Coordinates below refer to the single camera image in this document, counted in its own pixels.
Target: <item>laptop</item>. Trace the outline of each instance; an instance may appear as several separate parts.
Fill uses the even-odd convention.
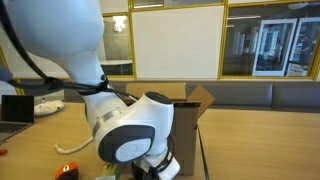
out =
[[[0,143],[34,124],[34,97],[2,95]]]

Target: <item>wooden table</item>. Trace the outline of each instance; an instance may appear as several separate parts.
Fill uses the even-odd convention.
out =
[[[199,128],[210,179],[320,179],[320,114],[210,109]]]
[[[52,180],[55,173],[66,163],[79,165],[81,180],[94,180],[99,176],[104,162],[96,155],[93,143],[83,150],[60,155],[54,149],[56,142],[61,147],[70,149],[83,143],[91,136],[84,116],[84,104],[65,103],[64,108],[49,116],[36,118],[29,129],[13,136],[0,146],[9,153],[0,156],[1,180]],[[200,146],[197,145],[196,169],[194,176],[177,177],[177,179],[203,179]],[[124,174],[121,179],[130,178]]]

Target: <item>cardboard box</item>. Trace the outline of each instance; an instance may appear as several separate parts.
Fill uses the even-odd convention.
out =
[[[174,157],[180,164],[180,175],[193,175],[198,118],[215,98],[202,86],[198,86],[186,97],[186,83],[128,83],[126,87],[127,93],[139,98],[148,91],[158,92],[173,101],[171,136]]]

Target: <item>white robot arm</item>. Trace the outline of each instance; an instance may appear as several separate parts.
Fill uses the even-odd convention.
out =
[[[97,57],[104,32],[98,0],[4,0],[4,5],[27,51],[57,63],[77,83],[110,88]],[[103,161],[134,161],[157,179],[178,173],[167,146],[174,113],[168,98],[147,92],[128,107],[112,92],[79,92]]]

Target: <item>orange object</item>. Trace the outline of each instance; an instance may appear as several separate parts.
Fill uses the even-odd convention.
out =
[[[6,150],[6,149],[0,149],[0,156],[1,155],[5,155],[5,154],[7,154],[8,153],[8,150]]]
[[[78,164],[75,162],[61,166],[55,176],[55,180],[78,180]]]

